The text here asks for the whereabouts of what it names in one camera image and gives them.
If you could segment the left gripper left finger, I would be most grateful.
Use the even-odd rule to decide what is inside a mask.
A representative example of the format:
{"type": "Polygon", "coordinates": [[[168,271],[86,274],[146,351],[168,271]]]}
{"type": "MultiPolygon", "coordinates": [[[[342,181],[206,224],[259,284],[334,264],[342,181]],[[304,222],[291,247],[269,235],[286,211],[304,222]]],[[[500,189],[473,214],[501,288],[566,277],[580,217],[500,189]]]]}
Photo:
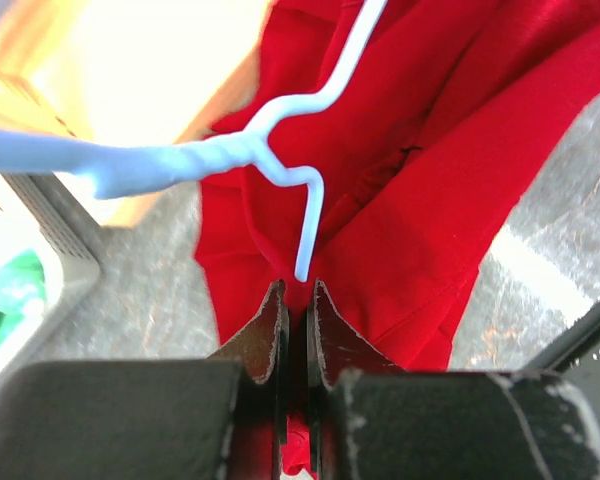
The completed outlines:
{"type": "Polygon", "coordinates": [[[284,293],[284,282],[273,282],[254,317],[209,359],[239,361],[255,383],[266,383],[276,364],[280,333],[288,326],[284,293]]]}

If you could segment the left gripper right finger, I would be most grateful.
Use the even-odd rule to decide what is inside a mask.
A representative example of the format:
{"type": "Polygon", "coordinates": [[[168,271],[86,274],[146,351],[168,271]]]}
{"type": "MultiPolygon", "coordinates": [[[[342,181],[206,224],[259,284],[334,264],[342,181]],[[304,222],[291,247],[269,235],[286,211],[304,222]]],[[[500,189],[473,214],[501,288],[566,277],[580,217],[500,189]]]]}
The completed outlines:
{"type": "Polygon", "coordinates": [[[307,310],[307,375],[310,389],[331,390],[344,370],[401,373],[338,312],[322,280],[317,280],[307,310]]]}

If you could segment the light blue wire hanger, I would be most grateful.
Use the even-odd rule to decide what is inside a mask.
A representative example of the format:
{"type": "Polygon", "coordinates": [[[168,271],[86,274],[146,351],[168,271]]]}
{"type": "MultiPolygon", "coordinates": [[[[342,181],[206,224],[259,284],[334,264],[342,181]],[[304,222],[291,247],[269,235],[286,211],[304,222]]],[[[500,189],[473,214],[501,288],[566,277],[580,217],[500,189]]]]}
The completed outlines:
{"type": "Polygon", "coordinates": [[[304,282],[324,202],[324,180],[314,167],[284,166],[270,148],[268,137],[282,120],[322,112],[341,96],[385,7],[383,1],[363,3],[333,71],[319,91],[268,101],[238,132],[176,145],[114,147],[0,130],[0,172],[68,173],[94,198],[108,200],[155,193],[253,165],[273,185],[304,185],[308,190],[294,269],[295,278],[304,282]]]}

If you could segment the red skirt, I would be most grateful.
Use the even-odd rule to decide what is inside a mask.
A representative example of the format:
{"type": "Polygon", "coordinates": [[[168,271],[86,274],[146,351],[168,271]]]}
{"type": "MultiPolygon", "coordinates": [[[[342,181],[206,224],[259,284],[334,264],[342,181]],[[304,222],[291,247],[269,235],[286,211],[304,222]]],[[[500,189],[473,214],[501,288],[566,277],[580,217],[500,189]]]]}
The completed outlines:
{"type": "MultiPolygon", "coordinates": [[[[211,132],[318,91],[363,2],[275,1],[258,90],[211,132]]],[[[220,342],[279,279],[296,327],[317,277],[389,359],[446,369],[492,239],[599,93],[600,1],[388,1],[340,98],[269,136],[285,166],[325,183],[310,280],[293,276],[304,187],[277,188],[251,166],[200,185],[194,259],[220,342]]]]}

